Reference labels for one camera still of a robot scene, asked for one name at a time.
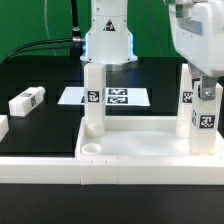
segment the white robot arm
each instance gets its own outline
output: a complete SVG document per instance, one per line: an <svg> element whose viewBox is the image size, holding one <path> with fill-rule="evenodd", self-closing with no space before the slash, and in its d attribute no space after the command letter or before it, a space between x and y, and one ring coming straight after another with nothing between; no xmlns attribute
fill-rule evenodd
<svg viewBox="0 0 224 224"><path fill-rule="evenodd" d="M176 51L191 64L193 78L200 78L201 99L212 100L224 76L224 0L164 1Z"/></svg>

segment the white base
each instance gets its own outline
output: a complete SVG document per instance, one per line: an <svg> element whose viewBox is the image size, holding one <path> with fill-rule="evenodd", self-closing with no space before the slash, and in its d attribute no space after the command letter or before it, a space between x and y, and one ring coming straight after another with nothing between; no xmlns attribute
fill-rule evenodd
<svg viewBox="0 0 224 224"><path fill-rule="evenodd" d="M176 117L106 117L105 136L88 138L83 119L76 147L81 184L224 184L220 134L215 155L189 156L175 126ZM91 144L101 149L82 153Z"/></svg>
<svg viewBox="0 0 224 224"><path fill-rule="evenodd" d="M224 185L220 134L215 155L189 156L175 124L176 117L106 117L105 136L90 139L83 118L76 158L1 157L0 183Z"/></svg>

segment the white tray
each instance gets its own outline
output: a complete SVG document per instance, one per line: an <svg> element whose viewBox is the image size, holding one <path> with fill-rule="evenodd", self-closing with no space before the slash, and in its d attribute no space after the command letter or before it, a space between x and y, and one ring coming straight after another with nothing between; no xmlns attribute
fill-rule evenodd
<svg viewBox="0 0 224 224"><path fill-rule="evenodd" d="M176 117L106 117L105 135L85 136L82 119L76 147L81 184L224 184L224 141L216 154L189 156L188 140L175 136ZM88 155L82 147L97 144Z"/></svg>

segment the black table surface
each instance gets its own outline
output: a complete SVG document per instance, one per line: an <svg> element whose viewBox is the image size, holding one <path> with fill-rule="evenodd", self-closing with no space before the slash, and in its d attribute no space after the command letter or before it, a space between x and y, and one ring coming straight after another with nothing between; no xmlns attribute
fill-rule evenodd
<svg viewBox="0 0 224 224"><path fill-rule="evenodd" d="M135 69L109 72L107 86L147 88L151 107L107 114L176 115L182 62L143 58ZM44 102L25 118L9 116L8 100L30 86L45 87ZM66 86L83 86L83 68L69 57L23 56L0 67L0 114L10 128L1 155L74 156L84 109L57 105ZM0 184L1 224L222 224L223 208L224 186Z"/></svg>

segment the green wall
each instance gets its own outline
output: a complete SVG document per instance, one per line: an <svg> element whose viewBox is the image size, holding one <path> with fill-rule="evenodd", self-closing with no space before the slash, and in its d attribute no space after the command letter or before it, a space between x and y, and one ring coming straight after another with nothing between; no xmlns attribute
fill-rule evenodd
<svg viewBox="0 0 224 224"><path fill-rule="evenodd" d="M46 40L44 0L0 0L0 59L11 50L33 41ZM170 34L168 8L163 0L149 0L158 40L150 22L146 0L129 0L128 27L135 37L138 56L176 56ZM90 0L78 0L80 28L83 36L90 23ZM71 37L72 18L70 0L48 0L48 27L52 39ZM53 55L52 51L38 54ZM57 50L56 55L68 55Z"/></svg>

